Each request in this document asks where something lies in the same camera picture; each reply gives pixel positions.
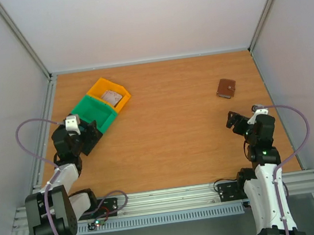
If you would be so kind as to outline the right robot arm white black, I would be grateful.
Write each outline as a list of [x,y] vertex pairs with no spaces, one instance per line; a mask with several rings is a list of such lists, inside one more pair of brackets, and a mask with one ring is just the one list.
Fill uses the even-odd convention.
[[247,196],[252,209],[256,235],[306,235],[298,229],[288,206],[278,150],[273,146],[276,119],[268,110],[258,108],[247,118],[228,112],[226,127],[245,139],[245,156],[251,168],[237,173],[236,188]]

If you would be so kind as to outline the brown leather card holder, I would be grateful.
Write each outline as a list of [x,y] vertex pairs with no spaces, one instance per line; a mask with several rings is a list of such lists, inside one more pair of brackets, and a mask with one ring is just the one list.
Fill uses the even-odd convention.
[[218,97],[231,99],[235,94],[236,81],[231,79],[220,79],[216,95]]

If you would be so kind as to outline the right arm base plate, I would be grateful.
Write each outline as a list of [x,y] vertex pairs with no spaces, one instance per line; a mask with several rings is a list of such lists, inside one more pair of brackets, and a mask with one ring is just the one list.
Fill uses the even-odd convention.
[[243,187],[237,182],[219,183],[216,188],[221,202],[247,199]]

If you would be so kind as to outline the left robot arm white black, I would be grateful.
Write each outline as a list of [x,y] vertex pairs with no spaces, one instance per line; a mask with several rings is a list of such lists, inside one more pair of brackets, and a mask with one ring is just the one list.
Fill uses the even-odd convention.
[[68,194],[82,173],[80,155],[88,156],[102,137],[96,121],[82,120],[78,127],[76,132],[61,125],[52,134],[56,177],[25,199],[30,235],[76,235],[81,216],[93,218],[100,212],[100,203],[91,189]]

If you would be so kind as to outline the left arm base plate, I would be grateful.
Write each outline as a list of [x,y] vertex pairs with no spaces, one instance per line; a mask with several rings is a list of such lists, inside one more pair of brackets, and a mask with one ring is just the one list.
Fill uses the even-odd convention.
[[106,198],[98,208],[97,212],[85,216],[81,216],[79,221],[97,219],[100,216],[105,217],[108,212],[115,211],[118,208],[118,200],[116,197]]

